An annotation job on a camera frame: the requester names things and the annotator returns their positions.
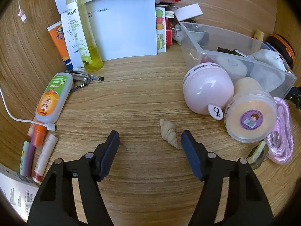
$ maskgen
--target pink lanyard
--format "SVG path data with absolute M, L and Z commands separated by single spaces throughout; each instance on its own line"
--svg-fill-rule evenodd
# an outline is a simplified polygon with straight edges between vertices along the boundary
M 285 165 L 292 160 L 294 139 L 290 125 L 290 109 L 285 100 L 274 98 L 277 108 L 277 123 L 265 142 L 269 147 L 268 157 L 277 164 Z

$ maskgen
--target label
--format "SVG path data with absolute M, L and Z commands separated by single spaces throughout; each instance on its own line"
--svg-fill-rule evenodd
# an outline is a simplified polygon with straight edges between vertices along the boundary
M 55 76 L 51 80 L 38 104 L 39 115 L 48 116 L 53 113 L 67 80 L 67 76 L 62 75 Z
M 91 64 L 92 59 L 90 57 L 87 41 L 82 28 L 82 22 L 79 17 L 79 10 L 76 2 L 69 3 L 67 5 L 67 12 L 69 16 L 70 26 L 74 33 L 76 46 L 79 50 L 79 54 L 84 64 Z
M 255 130 L 263 123 L 263 115 L 260 111 L 249 110 L 240 118 L 240 125 L 246 130 Z
M 209 104 L 208 112 L 214 119 L 219 121 L 224 117 L 223 111 L 219 106 Z
M 245 57 L 245 58 L 249 58 L 249 56 L 245 55 L 241 51 L 238 51 L 237 49 L 235 49 L 234 51 L 237 52 L 238 54 L 240 54 L 241 56 Z
M 216 63 L 201 63 L 201 64 L 198 64 L 197 66 L 191 68 L 185 75 L 184 77 L 184 80 L 183 80 L 183 86 L 184 84 L 186 83 L 187 79 L 189 78 L 190 75 L 200 71 L 200 70 L 203 70 L 203 69 L 206 69 L 206 68 L 221 68 L 222 70 L 224 70 L 220 65 L 216 64 Z

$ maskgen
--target purple sticker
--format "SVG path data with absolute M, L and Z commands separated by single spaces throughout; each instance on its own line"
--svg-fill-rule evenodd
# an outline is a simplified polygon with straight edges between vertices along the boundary
M 246 130 L 255 130 L 263 123 L 263 115 L 260 111 L 250 110 L 240 118 L 240 125 Z

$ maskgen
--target red box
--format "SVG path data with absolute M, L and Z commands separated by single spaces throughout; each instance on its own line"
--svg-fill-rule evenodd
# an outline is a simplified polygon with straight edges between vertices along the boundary
M 170 47 L 172 42 L 172 37 L 171 37 L 171 28 L 166 29 L 166 46 Z
M 165 26 L 166 26 L 166 29 L 169 29 L 169 24 L 168 24 L 168 18 L 165 18 Z

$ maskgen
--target orange cap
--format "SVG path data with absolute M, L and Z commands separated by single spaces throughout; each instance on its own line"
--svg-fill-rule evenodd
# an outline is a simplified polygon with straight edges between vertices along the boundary
M 41 125 L 36 125 L 33 137 L 31 139 L 31 144 L 34 145 L 35 147 L 42 145 L 46 132 L 47 132 L 46 127 L 43 127 Z

